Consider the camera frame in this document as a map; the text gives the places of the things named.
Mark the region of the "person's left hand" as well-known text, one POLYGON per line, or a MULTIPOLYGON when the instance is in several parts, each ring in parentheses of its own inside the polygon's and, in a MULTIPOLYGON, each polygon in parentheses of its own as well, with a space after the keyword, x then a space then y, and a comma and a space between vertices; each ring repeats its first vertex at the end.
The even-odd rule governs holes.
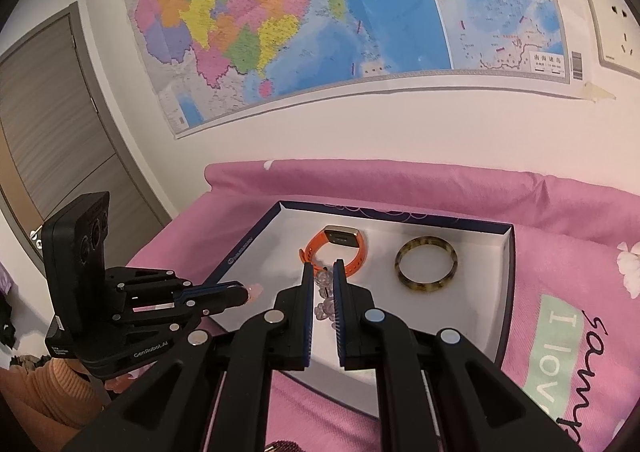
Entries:
POLYGON ((32 371, 2 368, 1 394, 23 429, 40 437, 75 435, 104 408, 90 382, 63 359, 32 371))

